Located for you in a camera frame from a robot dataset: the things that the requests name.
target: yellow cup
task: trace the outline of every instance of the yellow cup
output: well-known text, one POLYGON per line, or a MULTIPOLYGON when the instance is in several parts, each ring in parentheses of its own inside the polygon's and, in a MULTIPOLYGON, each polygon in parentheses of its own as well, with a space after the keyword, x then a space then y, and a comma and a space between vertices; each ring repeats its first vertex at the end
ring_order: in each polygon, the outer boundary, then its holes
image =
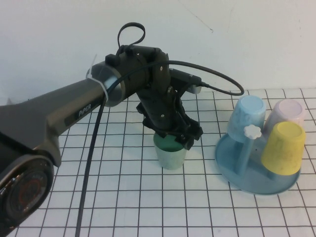
POLYGON ((295 174, 301 168, 305 137, 300 125, 289 121, 277 123, 263 150, 262 164, 275 174, 295 174))

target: green cup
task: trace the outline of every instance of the green cup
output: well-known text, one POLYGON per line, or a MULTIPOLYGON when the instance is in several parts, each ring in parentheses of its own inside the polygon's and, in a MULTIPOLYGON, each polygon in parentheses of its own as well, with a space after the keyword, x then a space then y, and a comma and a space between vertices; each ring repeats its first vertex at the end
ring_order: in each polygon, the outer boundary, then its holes
POLYGON ((165 138, 154 134, 154 144, 158 160, 164 169, 175 170, 180 168, 186 158, 187 150, 175 141, 175 136, 165 138))

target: grid paper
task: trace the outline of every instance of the grid paper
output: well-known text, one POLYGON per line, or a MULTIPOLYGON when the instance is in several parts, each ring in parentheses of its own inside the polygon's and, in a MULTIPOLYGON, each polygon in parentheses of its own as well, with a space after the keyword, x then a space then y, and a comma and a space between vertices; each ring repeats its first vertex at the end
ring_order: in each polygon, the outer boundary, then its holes
MULTIPOLYGON (((217 170, 214 151, 238 97, 185 94, 186 113, 204 134, 182 168, 158 163, 153 131, 142 125, 137 96, 105 108, 95 144, 81 237, 316 237, 316 89, 250 90, 271 107, 282 98, 306 105, 301 176, 280 195, 240 191, 217 170)), ((62 165, 43 205, 10 237, 74 237, 98 109, 60 136, 62 165)))

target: blue tray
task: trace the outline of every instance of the blue tray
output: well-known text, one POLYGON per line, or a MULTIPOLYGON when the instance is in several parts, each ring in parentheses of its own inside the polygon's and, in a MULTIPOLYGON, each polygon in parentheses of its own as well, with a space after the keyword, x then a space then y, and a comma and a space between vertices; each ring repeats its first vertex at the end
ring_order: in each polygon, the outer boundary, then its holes
POLYGON ((256 139, 246 171, 243 175, 235 172, 236 161, 243 143, 236 142, 228 134, 218 142, 215 160, 220 172, 232 184, 241 190, 260 195, 274 195, 290 189, 300 176, 300 170, 293 175, 278 175, 270 172, 261 164, 261 154, 266 141, 256 139))

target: inverted cup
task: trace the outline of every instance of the inverted cup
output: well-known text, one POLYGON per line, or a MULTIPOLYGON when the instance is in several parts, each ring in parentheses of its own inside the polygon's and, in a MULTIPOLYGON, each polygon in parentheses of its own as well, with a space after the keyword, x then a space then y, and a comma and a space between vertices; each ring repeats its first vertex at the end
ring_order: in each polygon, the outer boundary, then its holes
POLYGON ((165 169, 180 168, 185 160, 187 150, 175 141, 175 136, 167 135, 165 138, 154 134, 154 144, 158 160, 165 169))
POLYGON ((266 104, 261 98, 254 95, 241 97, 228 122, 228 135, 235 141, 244 143, 246 140, 244 128, 253 124, 262 129, 265 115, 266 104))
POLYGON ((263 135, 268 138, 274 125, 282 121, 291 121, 302 126, 306 111, 303 105, 293 99, 284 99, 276 103, 263 128, 263 135))
POLYGON ((300 125, 289 121, 277 123, 261 156, 263 166, 279 175, 297 173, 301 168, 305 137, 300 125))

